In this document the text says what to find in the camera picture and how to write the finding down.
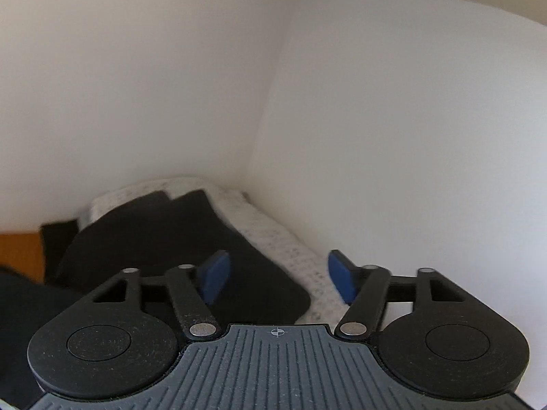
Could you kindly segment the black folded garment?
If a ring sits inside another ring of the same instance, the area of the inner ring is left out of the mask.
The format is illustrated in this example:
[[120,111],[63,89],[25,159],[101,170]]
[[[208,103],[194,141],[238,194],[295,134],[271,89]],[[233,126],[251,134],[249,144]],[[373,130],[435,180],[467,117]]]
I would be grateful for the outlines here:
[[32,336],[81,298],[73,291],[32,282],[1,268],[1,399],[19,409],[38,400],[38,386],[27,361]]

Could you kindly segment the black Nike sweatpants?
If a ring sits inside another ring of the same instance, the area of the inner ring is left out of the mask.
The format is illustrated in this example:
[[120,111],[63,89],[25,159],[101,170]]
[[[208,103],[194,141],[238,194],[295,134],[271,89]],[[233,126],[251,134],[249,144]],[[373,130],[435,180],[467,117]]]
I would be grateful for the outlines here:
[[42,228],[44,282],[79,294],[122,269],[160,276],[181,264],[199,266],[219,251],[230,256],[230,278],[211,312],[222,326],[292,325],[310,308],[310,294],[214,211],[206,193],[176,199],[160,191],[121,205],[70,243]]

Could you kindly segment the white patterned folded cloth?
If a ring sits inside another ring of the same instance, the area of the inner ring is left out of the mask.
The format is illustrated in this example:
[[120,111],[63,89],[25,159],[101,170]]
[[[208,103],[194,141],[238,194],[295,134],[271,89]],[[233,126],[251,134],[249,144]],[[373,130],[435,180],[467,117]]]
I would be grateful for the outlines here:
[[310,294],[310,308],[300,324],[327,324],[333,329],[348,310],[328,275],[326,259],[305,246],[284,226],[257,209],[248,196],[198,177],[147,180],[96,197],[77,218],[80,230],[111,210],[156,191],[175,199],[195,190],[207,193],[213,209],[263,255]]

